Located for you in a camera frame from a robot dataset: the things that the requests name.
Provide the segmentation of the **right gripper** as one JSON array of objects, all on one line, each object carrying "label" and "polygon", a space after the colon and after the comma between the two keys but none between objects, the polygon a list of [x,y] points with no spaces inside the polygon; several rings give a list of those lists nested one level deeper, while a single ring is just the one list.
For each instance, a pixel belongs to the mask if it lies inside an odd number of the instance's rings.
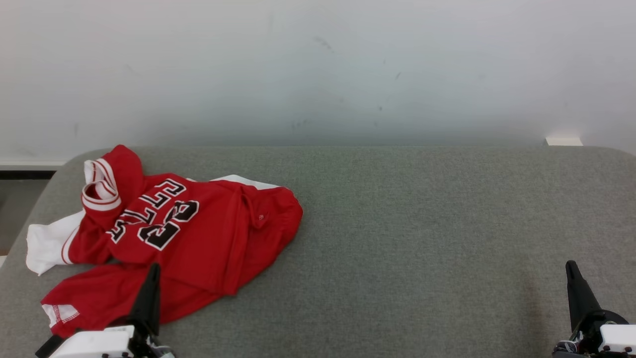
[{"label": "right gripper", "polygon": [[572,335],[559,341],[555,358],[634,358],[636,326],[609,310],[601,310],[577,263],[567,261],[566,291]]}]

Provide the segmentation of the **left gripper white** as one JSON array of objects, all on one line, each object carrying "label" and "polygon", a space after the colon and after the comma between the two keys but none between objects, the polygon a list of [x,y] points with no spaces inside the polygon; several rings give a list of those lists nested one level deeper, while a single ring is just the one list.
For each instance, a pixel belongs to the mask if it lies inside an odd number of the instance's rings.
[{"label": "left gripper white", "polygon": [[152,263],[141,285],[127,322],[131,325],[81,331],[66,339],[50,358],[174,358],[175,351],[160,344],[160,274]]}]

